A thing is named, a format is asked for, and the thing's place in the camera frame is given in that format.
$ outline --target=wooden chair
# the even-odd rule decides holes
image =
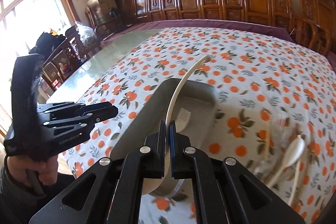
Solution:
[[[336,52],[336,0],[299,0],[301,15],[316,23],[321,30],[322,44],[330,40],[332,51]]]
[[[331,48],[329,31],[306,17],[291,13],[291,37],[295,43],[327,56]]]
[[[44,62],[42,78],[53,91],[81,66],[70,41],[71,39],[67,38],[62,42]]]
[[[85,61],[90,59],[93,55],[102,49],[100,44],[101,40],[99,37],[97,37],[97,41],[94,44],[88,47],[84,46],[77,31],[67,36],[67,39],[78,50],[79,58]]]
[[[93,16],[92,10],[89,6],[85,8],[85,15],[90,24],[90,27],[94,29],[95,34],[100,40],[103,40],[116,29],[117,20],[115,18],[111,18],[106,22],[96,24],[95,17]]]

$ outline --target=clear plastic bag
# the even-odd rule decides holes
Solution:
[[[97,36],[92,28],[84,26],[78,21],[75,23],[77,25],[77,31],[80,35],[81,41],[85,47],[88,47],[97,42]]]
[[[270,128],[268,129],[270,130],[270,138],[273,142],[273,147],[270,147],[270,155],[258,161],[252,170],[252,173],[260,180],[264,180],[270,176],[290,143],[289,138],[292,129],[285,127],[286,120],[286,116],[278,114],[271,121]]]

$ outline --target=orange fruit pattern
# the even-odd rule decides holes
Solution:
[[[109,156],[157,88],[169,78],[182,78],[205,54],[212,60],[190,78],[211,85],[218,94],[215,127],[204,141],[205,151],[218,159],[236,157],[245,165],[260,159],[274,117],[282,114],[288,130],[299,123],[307,159],[300,165],[303,188],[298,199],[302,203],[293,208],[310,224],[336,188],[336,77],[325,57],[266,35],[183,27],[166,28],[149,37],[79,99],[86,104],[110,102],[119,114],[97,123],[88,142],[65,151],[73,174],[78,176],[99,158]],[[285,201],[292,183],[279,184],[277,194]],[[167,215],[175,206],[178,203],[164,198],[153,203],[154,209],[170,212]]]

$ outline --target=metal bolt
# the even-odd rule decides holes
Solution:
[[[196,152],[196,149],[189,146],[184,150],[187,154],[194,154]]]
[[[140,147],[140,152],[141,153],[144,153],[144,154],[147,154],[151,151],[151,148],[148,147],[148,146],[143,146],[143,147]]]
[[[233,165],[235,165],[235,164],[237,163],[237,161],[236,161],[234,158],[227,158],[227,159],[225,160],[225,163],[226,163],[227,165],[233,166]]]
[[[109,158],[102,158],[102,159],[100,159],[99,164],[102,165],[102,166],[106,166],[106,165],[109,165],[110,162],[111,162],[111,160]]]

